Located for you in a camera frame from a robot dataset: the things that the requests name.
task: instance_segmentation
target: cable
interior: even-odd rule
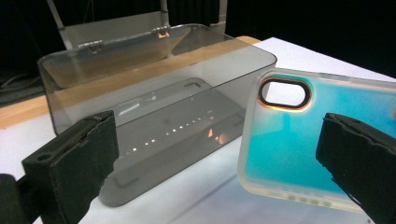
[[[3,89],[3,88],[5,88],[9,83],[11,83],[13,80],[15,80],[15,79],[17,79],[17,78],[20,78],[20,77],[26,77],[27,76],[27,74],[20,74],[20,75],[17,75],[17,76],[15,76],[15,77],[11,77],[9,80],[7,80],[5,83],[3,83],[3,85],[1,85],[1,89]]]
[[[82,20],[82,23],[85,23],[85,20],[87,19],[88,12],[90,11],[90,6],[91,6],[92,21],[95,21],[95,16],[93,12],[93,0],[88,0],[87,9],[85,9],[84,19]]]
[[[30,82],[28,82],[28,83],[26,83],[24,85],[20,85],[18,87],[13,87],[13,88],[5,88],[5,87],[3,87],[6,83],[9,84],[10,80],[8,80],[5,84],[2,85],[2,87],[0,89],[0,92],[17,91],[17,90],[26,88],[28,86],[31,86],[31,85],[35,84],[35,82],[37,82],[39,79],[40,79],[40,77],[35,77],[32,81],[30,81]]]

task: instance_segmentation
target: phone case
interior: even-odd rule
[[[300,86],[304,99],[287,106],[267,100],[275,92],[269,92],[269,82]],[[291,90],[284,86],[280,94]],[[396,83],[284,69],[266,73],[247,106],[238,162],[242,186],[260,195],[361,211],[316,160],[326,113],[359,119],[396,137]]]

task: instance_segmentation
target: transparent plastic box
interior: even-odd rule
[[[276,57],[183,25],[39,61],[54,130],[113,110],[120,157],[99,198],[128,203],[242,134],[249,91]]]

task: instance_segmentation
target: white tabletop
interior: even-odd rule
[[[396,81],[277,38],[256,46],[275,54],[279,68]],[[0,173],[21,178],[21,160],[53,137],[50,115],[0,130]],[[124,206],[95,199],[81,223],[368,223],[364,214],[244,191],[236,177],[239,145],[240,138]]]

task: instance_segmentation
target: camera cutout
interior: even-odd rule
[[[286,109],[304,108],[311,98],[308,85],[299,80],[270,78],[260,86],[259,100],[262,105]]]

